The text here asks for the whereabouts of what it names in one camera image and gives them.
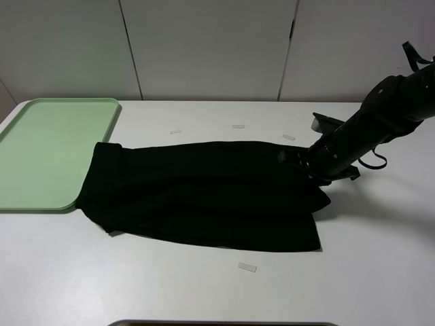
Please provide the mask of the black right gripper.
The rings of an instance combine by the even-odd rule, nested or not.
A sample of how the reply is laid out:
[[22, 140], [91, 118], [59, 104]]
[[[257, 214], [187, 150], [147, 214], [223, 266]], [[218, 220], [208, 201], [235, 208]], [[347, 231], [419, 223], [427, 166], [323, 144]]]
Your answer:
[[338, 156], [332, 134], [322, 135], [308, 150], [281, 151], [278, 162], [295, 168], [305, 168], [318, 185], [329, 185], [341, 179], [353, 181], [360, 177], [358, 168]]

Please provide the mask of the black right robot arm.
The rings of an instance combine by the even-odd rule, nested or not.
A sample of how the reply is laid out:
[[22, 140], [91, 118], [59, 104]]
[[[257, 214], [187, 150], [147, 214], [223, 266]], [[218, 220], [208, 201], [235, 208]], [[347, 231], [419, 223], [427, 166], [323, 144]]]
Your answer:
[[345, 122], [320, 113], [314, 117], [320, 139], [309, 148], [283, 150], [279, 162], [303, 170], [318, 185], [355, 180], [360, 176], [355, 161], [434, 117], [434, 65], [385, 78]]

